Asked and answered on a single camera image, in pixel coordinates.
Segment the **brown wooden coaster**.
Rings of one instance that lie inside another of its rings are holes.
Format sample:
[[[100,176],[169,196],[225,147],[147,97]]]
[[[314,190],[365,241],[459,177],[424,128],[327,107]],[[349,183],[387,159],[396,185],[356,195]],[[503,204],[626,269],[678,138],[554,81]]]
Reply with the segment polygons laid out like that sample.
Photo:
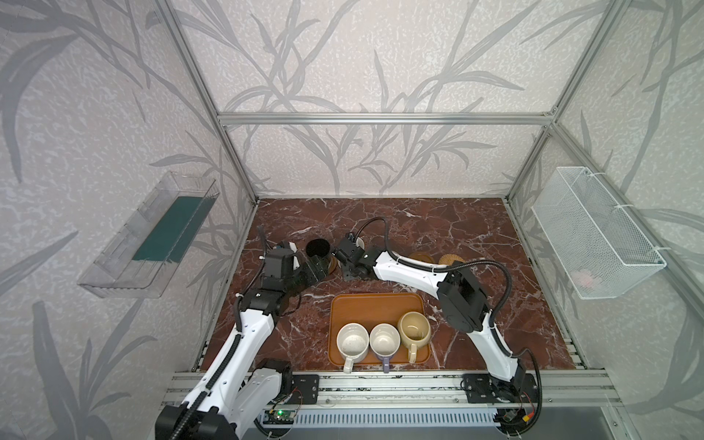
[[[409,256],[409,259],[421,261],[427,264],[435,264],[436,260],[429,254],[424,252],[414,252]]]
[[[331,274],[333,274],[333,273],[335,272],[335,270],[337,269],[338,261],[337,261],[337,259],[336,259],[334,256],[332,256],[332,255],[330,255],[330,256],[328,257],[328,260],[329,260],[329,264],[328,264],[328,274],[331,275]]]

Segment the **black mug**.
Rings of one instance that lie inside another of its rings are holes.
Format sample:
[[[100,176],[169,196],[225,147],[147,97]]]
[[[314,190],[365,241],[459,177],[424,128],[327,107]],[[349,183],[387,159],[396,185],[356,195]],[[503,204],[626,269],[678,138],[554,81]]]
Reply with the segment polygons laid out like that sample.
[[[324,238],[314,238],[305,245],[305,254],[309,260],[330,261],[331,244]]]

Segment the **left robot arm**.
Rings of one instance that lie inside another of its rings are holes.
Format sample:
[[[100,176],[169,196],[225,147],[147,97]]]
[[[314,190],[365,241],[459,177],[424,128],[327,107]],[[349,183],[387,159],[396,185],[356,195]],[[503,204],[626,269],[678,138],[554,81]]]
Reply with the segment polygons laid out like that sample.
[[[240,439],[267,404],[293,394],[289,362],[253,363],[291,298],[329,275],[331,256],[325,252],[309,257],[289,241],[271,246],[264,234],[260,241],[260,267],[236,299],[235,325],[227,341],[183,402],[161,410],[154,427],[156,438]]]

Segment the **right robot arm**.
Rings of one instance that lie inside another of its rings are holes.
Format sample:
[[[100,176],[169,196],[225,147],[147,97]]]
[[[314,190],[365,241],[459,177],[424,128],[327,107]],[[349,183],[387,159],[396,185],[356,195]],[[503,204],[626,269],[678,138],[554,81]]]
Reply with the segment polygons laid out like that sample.
[[[529,396],[536,407],[543,403],[542,378],[535,355],[529,348],[515,353],[506,344],[496,323],[508,302],[513,279],[507,268],[495,260],[473,260],[451,265],[423,263],[396,253],[390,244],[390,227],[384,226],[383,247],[361,247],[359,231],[348,233],[333,249],[346,276],[361,280],[396,282],[438,300],[445,321],[465,333],[480,353],[488,374],[489,389],[503,402]],[[472,271],[490,266],[504,276],[504,293],[491,307],[488,295]]]

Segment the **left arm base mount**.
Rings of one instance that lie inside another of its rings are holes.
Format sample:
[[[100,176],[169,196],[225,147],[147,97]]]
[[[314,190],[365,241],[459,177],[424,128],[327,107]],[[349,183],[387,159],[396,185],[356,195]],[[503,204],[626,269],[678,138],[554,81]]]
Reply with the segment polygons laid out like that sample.
[[[279,393],[269,405],[309,405],[317,403],[320,376],[317,374],[293,374],[282,376]]]

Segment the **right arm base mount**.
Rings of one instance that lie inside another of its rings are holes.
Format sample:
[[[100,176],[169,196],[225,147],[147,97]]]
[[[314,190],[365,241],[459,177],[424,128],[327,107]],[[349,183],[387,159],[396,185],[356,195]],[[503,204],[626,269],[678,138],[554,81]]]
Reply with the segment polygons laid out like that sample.
[[[490,374],[467,373],[461,377],[460,389],[468,403],[537,404],[541,397],[535,375],[522,372],[511,381],[501,381]]]

